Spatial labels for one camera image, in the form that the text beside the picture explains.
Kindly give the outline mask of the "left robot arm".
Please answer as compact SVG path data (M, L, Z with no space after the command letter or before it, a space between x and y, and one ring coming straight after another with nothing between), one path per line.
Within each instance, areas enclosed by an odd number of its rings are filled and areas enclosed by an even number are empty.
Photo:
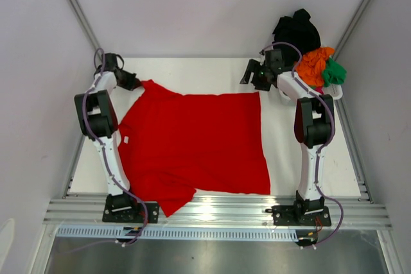
M78 122L82 134L96 147L106 175L105 212L131 223L139 216L139 201L130 192L119 156L119 123L110 95L117 87L132 92L141 86L141 81L135 73L124 70L125 62L119 54L106 53L100 47L94 53L93 64L91 86L74 97Z

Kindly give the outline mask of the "red t shirt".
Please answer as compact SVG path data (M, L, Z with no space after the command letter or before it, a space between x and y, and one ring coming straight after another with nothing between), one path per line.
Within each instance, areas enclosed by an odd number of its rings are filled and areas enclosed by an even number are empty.
M119 155L131 191L166 216L199 191L270 193L257 92L179 94L153 80L122 119Z

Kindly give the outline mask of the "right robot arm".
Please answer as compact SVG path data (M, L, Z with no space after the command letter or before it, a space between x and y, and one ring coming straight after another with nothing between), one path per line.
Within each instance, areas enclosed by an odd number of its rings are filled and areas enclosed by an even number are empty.
M307 225L325 210L322 178L326 148L335 135L334 100L308 86L297 74L297 64L287 66L280 46L288 46L302 54L292 44L279 42L260 51L261 60L249 60L241 84L253 84L256 90L275 87L295 103L294 135L301 145L301 179L292 207L294 220Z

